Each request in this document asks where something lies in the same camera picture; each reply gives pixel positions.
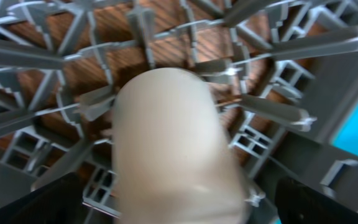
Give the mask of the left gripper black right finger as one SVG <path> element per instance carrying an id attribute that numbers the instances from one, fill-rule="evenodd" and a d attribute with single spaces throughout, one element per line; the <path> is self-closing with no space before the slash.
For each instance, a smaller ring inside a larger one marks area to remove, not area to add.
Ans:
<path id="1" fill-rule="evenodd" d="M 282 224 L 358 224 L 357 212 L 290 177 L 277 182 L 275 206 Z"/>

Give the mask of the grey-white bowl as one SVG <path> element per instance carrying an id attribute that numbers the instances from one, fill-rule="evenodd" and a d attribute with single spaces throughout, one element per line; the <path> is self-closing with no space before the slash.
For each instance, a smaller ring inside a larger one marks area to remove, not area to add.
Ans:
<path id="1" fill-rule="evenodd" d="M 206 82 L 141 73 L 112 110 L 120 223 L 244 223 L 247 193 Z"/>

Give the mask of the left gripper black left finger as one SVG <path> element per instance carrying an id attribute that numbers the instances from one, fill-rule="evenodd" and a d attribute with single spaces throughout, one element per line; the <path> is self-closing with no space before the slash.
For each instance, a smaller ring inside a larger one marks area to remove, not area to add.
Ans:
<path id="1" fill-rule="evenodd" d="M 82 203 L 83 185 L 71 172 L 0 208 L 0 224 L 74 223 Z"/>

